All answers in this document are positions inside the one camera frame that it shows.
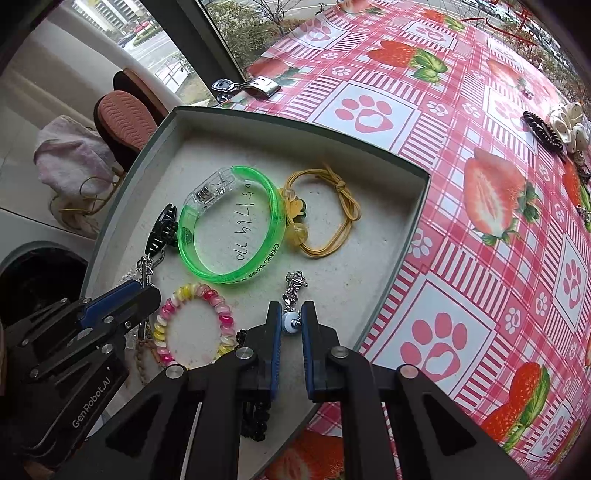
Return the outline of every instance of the green bangle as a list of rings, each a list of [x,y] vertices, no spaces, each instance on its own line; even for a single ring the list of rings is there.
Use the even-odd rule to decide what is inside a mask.
[[[205,267],[197,255],[195,245],[197,220],[225,193],[249,181],[259,183],[267,192],[271,208],[269,230],[258,252],[246,264],[233,272],[216,274]],[[254,277],[265,268],[279,249],[284,233],[284,202],[273,183],[254,168],[222,168],[193,190],[185,200],[178,220],[178,250],[185,265],[199,278],[211,283],[236,283]]]

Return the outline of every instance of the yellow hair tie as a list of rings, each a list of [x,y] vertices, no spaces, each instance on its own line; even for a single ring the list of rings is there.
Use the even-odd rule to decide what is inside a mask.
[[[317,178],[324,180],[329,185],[335,187],[339,195],[339,201],[345,213],[345,221],[343,221],[328,243],[319,249],[310,248],[306,245],[308,240],[308,229],[300,222],[295,222],[294,218],[303,213],[303,202],[297,196],[291,186],[300,177],[304,175],[316,175]],[[339,177],[328,165],[322,168],[310,168],[308,170],[301,170],[293,173],[286,181],[285,186],[281,189],[281,196],[285,202],[285,211],[287,212],[287,229],[285,231],[286,238],[294,245],[299,246],[306,254],[313,258],[327,257],[333,252],[336,252],[347,240],[353,222],[361,218],[361,207],[351,195],[347,188],[347,184]]]

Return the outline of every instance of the pink and yellow bracelet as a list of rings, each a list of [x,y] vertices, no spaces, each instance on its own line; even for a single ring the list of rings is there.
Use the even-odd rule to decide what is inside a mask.
[[[234,318],[232,309],[226,304],[224,297],[212,290],[207,284],[187,283],[179,287],[164,305],[160,307],[156,321],[154,322],[154,345],[160,362],[164,366],[174,365],[178,362],[168,348],[166,342],[166,328],[173,316],[183,306],[184,302],[193,298],[203,298],[213,307],[220,322],[220,344],[214,360],[217,360],[225,353],[231,352],[236,346],[236,331],[234,330]]]

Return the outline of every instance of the string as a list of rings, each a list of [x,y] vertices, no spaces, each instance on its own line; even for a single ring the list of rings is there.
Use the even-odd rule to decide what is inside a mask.
[[[351,233],[351,227],[353,222],[356,222],[361,218],[361,207],[357,201],[353,198],[347,184],[339,177],[328,165],[324,165],[324,168],[310,168],[308,170],[301,170],[293,173],[286,181],[284,191],[290,189],[293,183],[300,177],[305,175],[315,175],[316,178],[324,180],[329,185],[333,186],[339,196],[340,205],[345,213],[344,221],[339,225],[339,228],[335,234],[331,237],[328,243],[322,248],[311,248],[302,243],[300,248],[309,256],[313,258],[327,257],[331,253],[336,252],[347,240]],[[287,226],[293,225],[294,221],[287,215]]]

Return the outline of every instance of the metal clasp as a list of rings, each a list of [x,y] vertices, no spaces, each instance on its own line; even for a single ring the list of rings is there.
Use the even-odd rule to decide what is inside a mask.
[[[268,99],[281,89],[281,85],[267,77],[256,77],[244,83],[235,83],[228,79],[220,79],[212,85],[212,90],[221,92],[217,96],[219,102],[225,102],[245,89],[252,89]]]

